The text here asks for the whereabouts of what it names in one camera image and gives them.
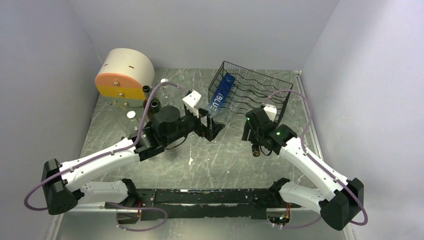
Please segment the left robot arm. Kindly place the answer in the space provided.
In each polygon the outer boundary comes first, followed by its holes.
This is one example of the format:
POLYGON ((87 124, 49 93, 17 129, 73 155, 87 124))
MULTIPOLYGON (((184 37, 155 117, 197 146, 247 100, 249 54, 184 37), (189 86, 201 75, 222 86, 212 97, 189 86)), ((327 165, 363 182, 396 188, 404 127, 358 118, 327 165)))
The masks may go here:
POLYGON ((194 114, 187 107, 185 115, 172 105, 154 108, 141 135, 136 132, 111 147, 86 157, 60 163, 56 159, 44 164, 42 186, 47 212, 59 215, 77 205, 115 203, 126 208, 139 204, 140 197, 132 180, 94 182, 102 174, 125 165, 142 162, 163 153, 175 141, 195 133, 209 142, 225 128, 203 108, 194 114))

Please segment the blue square bottle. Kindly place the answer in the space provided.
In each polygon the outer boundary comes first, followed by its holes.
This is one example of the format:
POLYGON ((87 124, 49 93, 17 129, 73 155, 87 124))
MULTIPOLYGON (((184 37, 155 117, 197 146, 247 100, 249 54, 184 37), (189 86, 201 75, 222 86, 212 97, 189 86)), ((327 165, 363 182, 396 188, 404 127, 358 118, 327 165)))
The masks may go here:
POLYGON ((225 100, 230 94, 235 80, 236 78, 230 73, 226 73, 222 77, 207 106, 211 116, 216 116, 224 107, 225 100))

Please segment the clear bottle gold cap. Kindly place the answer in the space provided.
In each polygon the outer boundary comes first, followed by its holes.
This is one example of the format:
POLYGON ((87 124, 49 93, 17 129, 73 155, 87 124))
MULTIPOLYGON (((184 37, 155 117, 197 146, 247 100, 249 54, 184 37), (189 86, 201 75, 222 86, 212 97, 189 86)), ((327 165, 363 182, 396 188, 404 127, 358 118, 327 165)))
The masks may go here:
POLYGON ((256 143, 252 144, 251 152, 253 157, 258 158, 263 153, 262 146, 256 143))

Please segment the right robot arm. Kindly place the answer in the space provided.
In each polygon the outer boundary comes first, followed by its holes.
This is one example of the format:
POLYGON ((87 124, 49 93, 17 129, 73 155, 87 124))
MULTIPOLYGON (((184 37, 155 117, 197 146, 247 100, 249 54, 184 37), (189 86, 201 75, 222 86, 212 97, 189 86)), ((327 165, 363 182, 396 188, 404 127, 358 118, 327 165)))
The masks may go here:
POLYGON ((273 105, 248 111, 242 140, 288 160, 315 188, 282 178, 270 187, 270 202, 275 207, 289 203, 307 208, 318 213, 332 229, 343 230, 364 206, 364 184, 358 178, 348 179, 319 160, 307 147, 302 147, 301 138, 291 128, 277 125, 275 116, 273 105))

